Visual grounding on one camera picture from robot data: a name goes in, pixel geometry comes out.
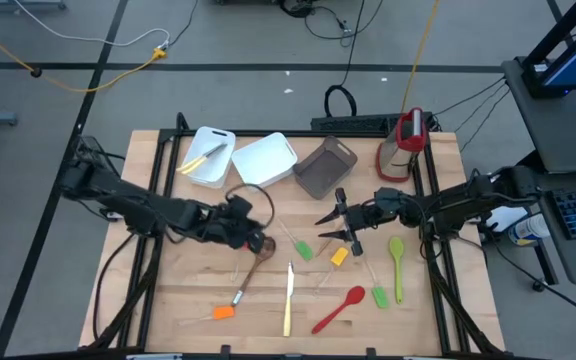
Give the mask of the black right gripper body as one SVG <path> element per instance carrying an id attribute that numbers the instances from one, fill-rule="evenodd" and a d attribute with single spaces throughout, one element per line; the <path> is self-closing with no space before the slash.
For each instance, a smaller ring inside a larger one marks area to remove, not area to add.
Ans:
<path id="1" fill-rule="evenodd" d="M 355 257 L 363 254 L 356 232 L 377 228 L 381 224 L 396 220 L 405 203 L 405 194 L 402 191 L 385 187 L 377 190 L 372 199 L 360 204 L 348 205 L 343 188 L 335 190 L 335 198 L 335 211 L 343 218 L 345 225 L 339 238 L 351 243 L 351 251 Z"/>

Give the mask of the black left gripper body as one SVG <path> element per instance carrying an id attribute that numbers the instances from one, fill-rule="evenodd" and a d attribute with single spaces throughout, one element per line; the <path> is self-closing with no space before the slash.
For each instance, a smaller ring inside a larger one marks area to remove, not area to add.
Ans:
<path id="1" fill-rule="evenodd" d="M 249 234 L 262 233 L 262 224 L 248 217 L 251 210 L 252 204 L 244 198 L 238 195 L 227 197 L 226 202 L 217 208 L 212 222 L 212 241 L 228 245 L 231 239 L 238 239 L 240 248 L 247 247 Z"/>

